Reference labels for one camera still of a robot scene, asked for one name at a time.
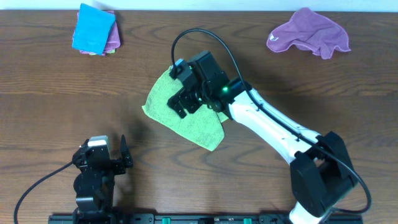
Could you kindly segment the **green microfiber cloth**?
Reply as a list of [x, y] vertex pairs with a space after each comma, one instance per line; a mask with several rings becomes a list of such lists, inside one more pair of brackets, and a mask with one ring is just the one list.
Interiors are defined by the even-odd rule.
[[168, 68], [155, 82], [142, 106], [144, 113], [183, 138], [214, 151], [224, 139], [222, 122], [228, 120], [228, 117], [203, 105], [195, 113], [180, 118], [167, 105], [169, 98], [182, 88], [178, 80], [169, 76], [170, 72], [171, 68]]

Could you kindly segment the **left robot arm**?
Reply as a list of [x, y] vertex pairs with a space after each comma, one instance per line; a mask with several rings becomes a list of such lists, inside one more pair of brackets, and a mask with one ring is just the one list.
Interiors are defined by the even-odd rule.
[[121, 136], [118, 159], [111, 159], [107, 136], [87, 139], [74, 153], [72, 163], [81, 171], [73, 183], [76, 192], [75, 224], [124, 223], [122, 212], [113, 207], [115, 177], [126, 173], [133, 161], [125, 136]]

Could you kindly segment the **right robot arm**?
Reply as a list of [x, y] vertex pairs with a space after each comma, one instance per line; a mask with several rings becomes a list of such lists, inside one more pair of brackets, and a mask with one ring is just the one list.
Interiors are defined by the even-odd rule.
[[209, 51], [172, 65], [170, 77], [182, 88], [167, 104], [181, 118], [203, 105], [254, 131], [290, 167], [297, 201], [291, 223], [321, 223], [358, 183], [344, 141], [330, 131], [322, 136], [294, 122], [266, 102], [241, 78], [229, 79]]

